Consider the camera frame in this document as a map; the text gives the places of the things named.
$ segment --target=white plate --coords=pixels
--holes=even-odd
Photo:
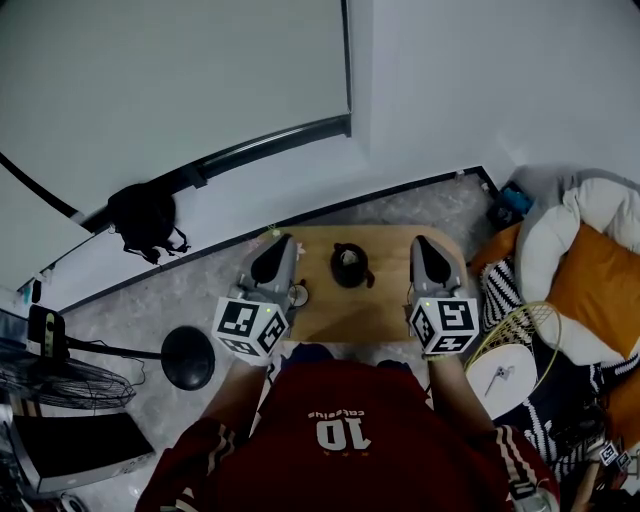
[[[506,379],[497,377],[494,380],[500,368],[511,368],[511,371]],[[491,419],[495,419],[520,405],[531,394],[537,382],[536,362],[524,345],[503,345],[473,363],[467,371],[467,379]]]

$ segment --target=black backpack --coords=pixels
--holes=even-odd
[[[122,235],[124,251],[158,264],[162,247],[169,255],[189,249],[187,237],[175,227],[176,204],[170,195],[158,194],[149,184],[131,185],[112,195],[107,212],[116,232]],[[180,247],[169,241],[173,230],[182,237]]]

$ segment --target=white round object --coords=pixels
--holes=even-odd
[[[294,308],[301,308],[309,300],[309,291],[301,284],[289,288],[289,302]]]
[[[503,345],[479,357],[467,379],[493,420],[529,397],[538,379],[536,361],[524,345]]]
[[[69,494],[63,493],[60,497],[60,505],[62,505],[62,509],[64,512],[88,512],[89,509],[85,507],[84,503],[82,503],[75,496],[71,496]]]

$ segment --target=person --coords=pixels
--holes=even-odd
[[[268,364],[233,362],[137,512],[558,510],[553,474],[523,435],[494,427],[458,357],[428,361],[432,410],[407,365],[300,344],[250,435]]]

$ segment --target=black round fan base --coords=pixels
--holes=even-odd
[[[195,327],[178,327],[162,343],[162,369],[177,388],[195,391],[206,386],[215,366],[209,338]]]

